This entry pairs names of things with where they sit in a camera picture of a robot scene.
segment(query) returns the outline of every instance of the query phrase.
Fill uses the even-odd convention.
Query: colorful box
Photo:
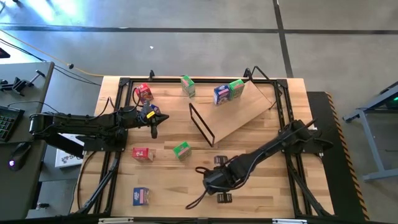
[[[240,97],[243,92],[244,83],[242,80],[236,80],[228,84],[229,88],[229,100],[233,100],[234,98]]]
[[[230,90],[228,85],[220,85],[214,89],[214,104],[221,105],[229,100]]]
[[[133,192],[132,205],[148,205],[149,204],[149,189],[146,187],[135,187]]]
[[[181,78],[181,86],[189,97],[195,96],[195,83],[188,77],[188,75]]]
[[[153,153],[150,152],[149,148],[144,147],[134,147],[132,157],[140,162],[152,162],[154,160]]]
[[[177,159],[179,159],[180,161],[186,159],[192,153],[191,146],[189,146],[187,142],[181,143],[179,146],[175,147],[173,151],[174,154],[177,156]]]
[[[152,110],[155,111],[156,114],[160,114],[160,109],[158,106],[156,105],[150,105],[150,107],[152,108]]]
[[[139,93],[141,93],[141,103],[145,103],[145,101],[151,101],[154,99],[154,96],[150,92],[149,86],[146,83],[143,83],[139,86],[137,86],[136,89],[136,94],[139,96]]]

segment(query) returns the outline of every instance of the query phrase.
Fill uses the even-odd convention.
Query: wooden table
[[[100,113],[107,97],[115,101],[120,77],[104,77],[96,106]],[[287,79],[295,119],[304,123],[312,119],[304,81]],[[196,84],[197,95],[193,100],[213,98],[217,83]],[[276,106],[248,122],[222,139],[213,148],[209,146],[190,119],[190,99],[179,83],[150,83],[155,100],[162,113],[170,118],[158,127],[158,138],[150,137],[149,128],[130,129],[126,151],[122,153],[113,201],[112,216],[120,217],[218,217],[218,218],[292,218],[294,212],[290,196],[289,180],[284,155],[277,153],[260,163],[247,184],[232,191],[233,203],[218,204],[215,195],[206,197],[194,209],[185,206],[203,193],[203,176],[194,171],[196,166],[213,168],[213,158],[226,155],[229,158],[251,152],[277,135],[279,119]],[[269,99],[275,102],[271,85],[256,84]],[[192,147],[192,156],[185,162],[176,159],[172,149],[183,141]],[[149,147],[155,151],[153,163],[139,163],[131,157],[133,147]],[[104,153],[97,153],[86,165],[81,180],[81,202],[94,192],[100,178]],[[307,185],[325,210],[333,213],[325,171],[321,160],[312,154],[302,155]],[[150,189],[149,206],[132,206],[134,187]],[[304,211],[301,191],[298,190],[300,208]],[[102,209],[106,204],[108,188],[104,191]],[[77,210],[76,193],[71,212]]]

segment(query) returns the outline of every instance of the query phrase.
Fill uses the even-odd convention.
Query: gray floor
[[[279,0],[279,4],[285,29],[398,29],[397,1]],[[277,28],[272,0],[21,0],[19,5],[6,1],[0,22],[98,27]],[[153,69],[157,75],[238,77],[246,67],[258,65],[270,77],[286,77],[278,34],[10,33],[93,73],[148,75]],[[3,34],[0,37],[23,46]],[[294,77],[304,78],[308,91],[331,93],[340,116],[363,105],[398,79],[398,35],[289,34],[286,41]],[[0,63],[34,60],[4,48],[12,58]],[[88,78],[101,83],[101,78]],[[46,102],[61,111],[92,114],[98,92],[97,86],[76,82],[55,72]],[[361,125],[341,123],[361,180],[363,174],[374,172],[376,165]],[[40,199],[54,204],[53,209],[33,211],[30,217],[68,212],[70,200],[58,198],[67,198],[64,192],[72,193],[77,169],[52,169],[53,156],[47,153],[47,168],[40,178],[71,180],[44,183],[44,187],[60,189],[62,195],[41,194]],[[390,153],[389,157],[396,161],[398,153]],[[396,223],[398,177],[360,184],[371,220]]]

